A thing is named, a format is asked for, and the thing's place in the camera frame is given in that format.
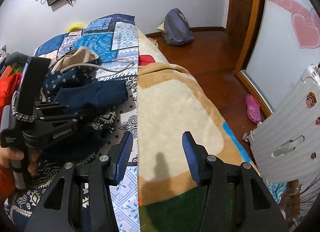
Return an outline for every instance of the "heart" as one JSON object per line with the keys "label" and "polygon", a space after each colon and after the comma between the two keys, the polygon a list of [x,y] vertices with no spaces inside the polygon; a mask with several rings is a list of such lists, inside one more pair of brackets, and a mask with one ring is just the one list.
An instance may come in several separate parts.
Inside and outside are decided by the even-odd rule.
{"label": "heart", "polygon": [[318,28],[318,30],[320,30],[320,18],[314,8],[311,9],[310,16],[311,16],[312,25],[314,25],[315,27]]}
{"label": "heart", "polygon": [[320,33],[318,29],[313,25],[308,25],[303,15],[299,13],[292,14],[291,23],[300,49],[314,49],[320,46]]}

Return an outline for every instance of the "gray backpack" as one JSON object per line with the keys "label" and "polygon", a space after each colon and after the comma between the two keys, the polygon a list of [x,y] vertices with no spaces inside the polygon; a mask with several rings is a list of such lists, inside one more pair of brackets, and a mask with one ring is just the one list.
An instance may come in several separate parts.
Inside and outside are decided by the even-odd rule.
{"label": "gray backpack", "polygon": [[184,15],[177,8],[170,10],[164,19],[162,33],[165,42],[172,46],[181,46],[193,42],[194,37]]}

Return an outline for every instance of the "orange fabric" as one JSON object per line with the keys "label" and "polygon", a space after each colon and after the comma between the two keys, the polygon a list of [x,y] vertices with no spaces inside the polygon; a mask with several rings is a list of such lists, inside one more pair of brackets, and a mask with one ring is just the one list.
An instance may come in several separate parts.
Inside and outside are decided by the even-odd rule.
{"label": "orange fabric", "polygon": [[15,190],[14,177],[12,171],[0,165],[0,203],[9,197]]}
{"label": "orange fabric", "polygon": [[18,89],[21,73],[15,73],[0,80],[0,119],[4,106],[11,104],[13,93]]}

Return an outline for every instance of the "yellow object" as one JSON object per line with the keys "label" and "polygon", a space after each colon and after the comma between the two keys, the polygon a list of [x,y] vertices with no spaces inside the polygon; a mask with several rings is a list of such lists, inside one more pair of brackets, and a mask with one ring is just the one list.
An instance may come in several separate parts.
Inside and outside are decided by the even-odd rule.
{"label": "yellow object", "polygon": [[67,33],[77,32],[77,31],[82,30],[83,28],[85,28],[85,25],[82,25],[82,24],[73,24],[73,25],[70,25],[70,26],[68,27]]}
{"label": "yellow object", "polygon": [[164,33],[165,33],[165,30],[164,30],[164,22],[162,22],[161,25],[159,25],[157,29],[160,30],[161,32],[164,32]]}

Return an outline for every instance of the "pink clog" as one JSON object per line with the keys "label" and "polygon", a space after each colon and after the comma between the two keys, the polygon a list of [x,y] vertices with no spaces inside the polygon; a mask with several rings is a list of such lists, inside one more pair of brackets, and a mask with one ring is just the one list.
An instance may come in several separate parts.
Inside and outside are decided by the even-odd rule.
{"label": "pink clog", "polygon": [[259,123],[261,121],[260,104],[251,94],[247,95],[245,103],[247,104],[247,115],[250,121],[255,124]]}

